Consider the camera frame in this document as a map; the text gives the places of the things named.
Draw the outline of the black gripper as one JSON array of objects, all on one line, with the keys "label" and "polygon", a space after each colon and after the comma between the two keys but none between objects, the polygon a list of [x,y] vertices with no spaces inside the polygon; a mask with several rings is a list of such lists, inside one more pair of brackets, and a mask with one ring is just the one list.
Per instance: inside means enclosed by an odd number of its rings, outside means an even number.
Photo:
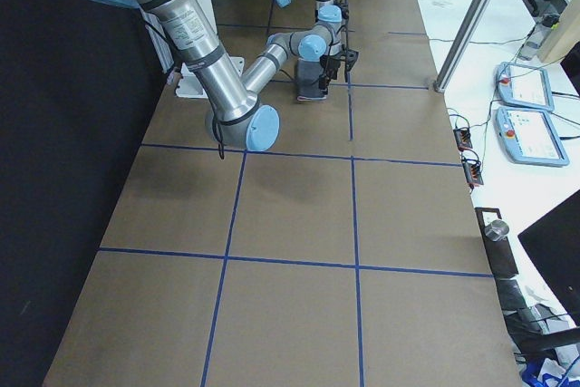
[{"label": "black gripper", "polygon": [[328,93],[330,80],[336,80],[338,72],[343,66],[343,75],[347,77],[359,59],[359,52],[343,48],[336,54],[325,54],[320,58],[323,72],[318,78],[318,90],[320,93]]},{"label": "black gripper", "polygon": [[342,18],[341,26],[338,28],[338,31],[347,32],[350,19],[349,5],[346,2],[336,2],[334,5],[339,8]]}]

